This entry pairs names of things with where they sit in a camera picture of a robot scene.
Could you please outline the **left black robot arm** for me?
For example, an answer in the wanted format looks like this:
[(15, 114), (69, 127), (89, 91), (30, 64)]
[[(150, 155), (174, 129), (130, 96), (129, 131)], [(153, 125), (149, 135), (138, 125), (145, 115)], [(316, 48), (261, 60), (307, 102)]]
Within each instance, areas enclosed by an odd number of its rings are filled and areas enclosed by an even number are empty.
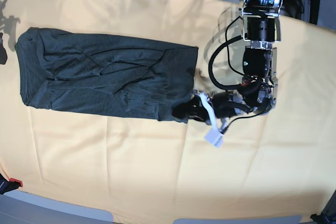
[[(226, 39), (211, 55), (208, 74), (213, 85), (222, 90), (212, 95), (195, 91), (192, 99), (172, 111), (175, 118), (208, 123), (222, 136), (232, 121), (265, 115), (277, 102), (275, 42), (281, 41), (280, 9), (284, 0), (240, 0), (242, 34)], [(221, 84), (214, 75), (213, 64), (223, 49), (237, 41), (248, 43), (243, 55), (240, 84)]]

